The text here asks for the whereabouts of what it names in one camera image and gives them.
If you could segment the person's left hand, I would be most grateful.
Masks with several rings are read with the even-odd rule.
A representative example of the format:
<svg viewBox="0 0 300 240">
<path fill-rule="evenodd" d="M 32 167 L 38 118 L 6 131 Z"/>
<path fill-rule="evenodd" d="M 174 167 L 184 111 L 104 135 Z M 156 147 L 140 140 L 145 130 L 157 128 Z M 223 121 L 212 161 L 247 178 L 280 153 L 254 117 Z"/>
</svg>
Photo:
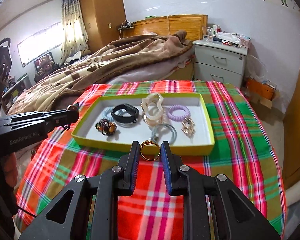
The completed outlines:
<svg viewBox="0 0 300 240">
<path fill-rule="evenodd" d="M 4 172 L 6 183 L 10 187 L 15 187 L 18 181 L 17 158 L 15 153 L 11 153 L 1 158 L 0 165 Z"/>
</svg>

